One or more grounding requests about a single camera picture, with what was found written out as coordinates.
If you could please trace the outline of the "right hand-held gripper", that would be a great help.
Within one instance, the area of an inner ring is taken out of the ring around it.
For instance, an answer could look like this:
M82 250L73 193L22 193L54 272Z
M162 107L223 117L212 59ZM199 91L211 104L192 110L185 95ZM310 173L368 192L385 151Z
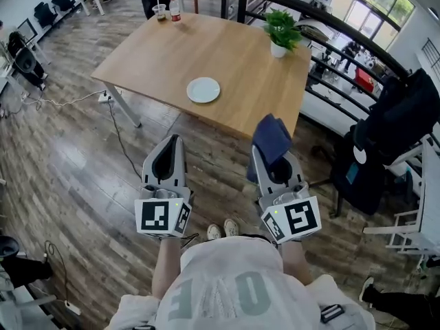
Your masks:
M258 200L261 220L278 245L299 241L322 228L317 197L309 194L309 185L303 181L303 170L298 159L286 152L285 159L291 168L288 187L279 190L270 178L263 156L252 146L254 171L262 197Z

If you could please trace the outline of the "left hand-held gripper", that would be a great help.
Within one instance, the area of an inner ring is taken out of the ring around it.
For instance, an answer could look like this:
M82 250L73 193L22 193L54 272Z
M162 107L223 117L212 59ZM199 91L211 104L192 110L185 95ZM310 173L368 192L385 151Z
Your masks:
M146 157L143 184L170 184L173 189L154 185L141 188L136 199L137 232L150 237L182 238L188 225L192 191L186 185L186 159L183 140L170 135Z

